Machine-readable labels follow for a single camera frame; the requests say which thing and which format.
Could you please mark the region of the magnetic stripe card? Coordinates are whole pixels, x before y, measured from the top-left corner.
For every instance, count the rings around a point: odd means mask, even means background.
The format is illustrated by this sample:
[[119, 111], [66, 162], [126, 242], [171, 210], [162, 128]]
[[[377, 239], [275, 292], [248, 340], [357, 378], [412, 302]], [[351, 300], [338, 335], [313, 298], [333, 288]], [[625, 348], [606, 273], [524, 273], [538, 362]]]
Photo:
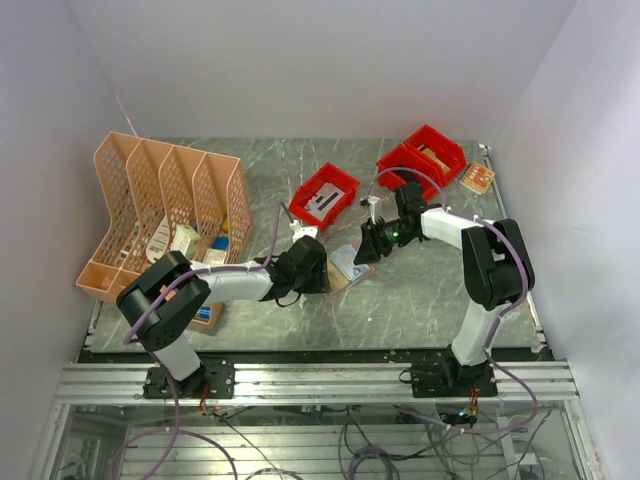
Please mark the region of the magnetic stripe card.
[[368, 264], [355, 265], [353, 263], [356, 253], [357, 250], [353, 245], [345, 244], [329, 255], [329, 260], [349, 282], [359, 280], [371, 271]]

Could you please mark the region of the brown leather card holder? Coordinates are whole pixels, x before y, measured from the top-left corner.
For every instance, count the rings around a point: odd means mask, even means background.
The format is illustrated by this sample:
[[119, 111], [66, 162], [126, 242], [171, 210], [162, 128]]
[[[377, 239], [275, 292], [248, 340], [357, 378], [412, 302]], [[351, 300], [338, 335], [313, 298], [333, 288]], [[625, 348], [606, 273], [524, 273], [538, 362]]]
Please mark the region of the brown leather card holder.
[[371, 264], [355, 265], [357, 249], [353, 244], [344, 244], [328, 256], [328, 298], [336, 297], [370, 276], [375, 268]]

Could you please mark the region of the white credit card stack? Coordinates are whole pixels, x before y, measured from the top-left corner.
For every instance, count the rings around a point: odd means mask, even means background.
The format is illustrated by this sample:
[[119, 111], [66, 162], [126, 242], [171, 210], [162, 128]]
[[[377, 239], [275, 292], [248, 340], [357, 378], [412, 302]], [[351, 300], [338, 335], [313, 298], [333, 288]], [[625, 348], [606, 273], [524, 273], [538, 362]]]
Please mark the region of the white credit card stack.
[[306, 203], [304, 210], [318, 221], [322, 221], [344, 195], [345, 192], [336, 185], [325, 183]]

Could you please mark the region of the red bin with cards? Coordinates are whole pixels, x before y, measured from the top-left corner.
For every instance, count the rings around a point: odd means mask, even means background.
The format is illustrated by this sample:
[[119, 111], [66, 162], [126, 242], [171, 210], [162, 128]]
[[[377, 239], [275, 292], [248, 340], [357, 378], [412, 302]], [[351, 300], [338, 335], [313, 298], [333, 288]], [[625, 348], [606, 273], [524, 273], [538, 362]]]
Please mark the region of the red bin with cards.
[[359, 186], [359, 180], [327, 162], [296, 190], [289, 211], [323, 232], [354, 202]]

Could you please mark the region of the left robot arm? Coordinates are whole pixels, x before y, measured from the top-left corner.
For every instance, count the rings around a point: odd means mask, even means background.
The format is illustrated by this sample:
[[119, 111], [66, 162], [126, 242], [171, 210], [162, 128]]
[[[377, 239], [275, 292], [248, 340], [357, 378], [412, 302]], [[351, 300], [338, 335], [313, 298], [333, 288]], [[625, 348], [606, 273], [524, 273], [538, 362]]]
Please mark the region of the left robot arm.
[[163, 255], [119, 294], [116, 306], [128, 321], [125, 340], [136, 339], [166, 371], [168, 384], [182, 397], [196, 397], [214, 387], [228, 398], [228, 382], [207, 371], [184, 331], [200, 308], [236, 300], [297, 302], [304, 295], [328, 291], [328, 258], [311, 236], [297, 239], [283, 253], [241, 264], [208, 266], [182, 253]]

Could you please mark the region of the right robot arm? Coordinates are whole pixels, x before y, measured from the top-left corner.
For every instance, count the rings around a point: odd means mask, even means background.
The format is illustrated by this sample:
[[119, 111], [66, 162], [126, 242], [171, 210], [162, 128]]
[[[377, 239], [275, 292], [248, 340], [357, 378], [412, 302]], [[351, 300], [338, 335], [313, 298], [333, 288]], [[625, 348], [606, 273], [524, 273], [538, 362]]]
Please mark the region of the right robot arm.
[[416, 398], [494, 396], [489, 361], [494, 337], [508, 312], [524, 301], [535, 275], [517, 222], [490, 222], [430, 205], [416, 182], [394, 191], [398, 218], [368, 219], [354, 263], [373, 264], [395, 247], [414, 240], [438, 240], [462, 253], [469, 304], [462, 326], [442, 356], [414, 364], [401, 374]]

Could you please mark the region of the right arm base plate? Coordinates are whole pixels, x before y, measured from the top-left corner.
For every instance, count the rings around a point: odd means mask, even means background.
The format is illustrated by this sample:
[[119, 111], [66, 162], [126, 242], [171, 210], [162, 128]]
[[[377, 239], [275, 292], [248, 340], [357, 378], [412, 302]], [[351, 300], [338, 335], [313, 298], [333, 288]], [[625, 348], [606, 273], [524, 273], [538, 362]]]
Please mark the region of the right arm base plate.
[[487, 362], [459, 366], [453, 362], [414, 364], [403, 369], [399, 381], [409, 385], [414, 398], [470, 398], [498, 395], [494, 371]]

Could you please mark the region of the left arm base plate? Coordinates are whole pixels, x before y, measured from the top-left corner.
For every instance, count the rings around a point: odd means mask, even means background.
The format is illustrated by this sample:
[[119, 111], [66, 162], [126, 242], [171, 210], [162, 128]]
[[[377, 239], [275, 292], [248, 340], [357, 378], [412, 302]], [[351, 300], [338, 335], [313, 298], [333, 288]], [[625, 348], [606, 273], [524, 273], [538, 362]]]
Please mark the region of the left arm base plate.
[[[225, 362], [205, 362], [184, 380], [175, 380], [178, 398], [231, 399], [234, 394], [235, 368]], [[147, 371], [145, 399], [172, 399], [173, 394], [164, 370], [158, 366]]]

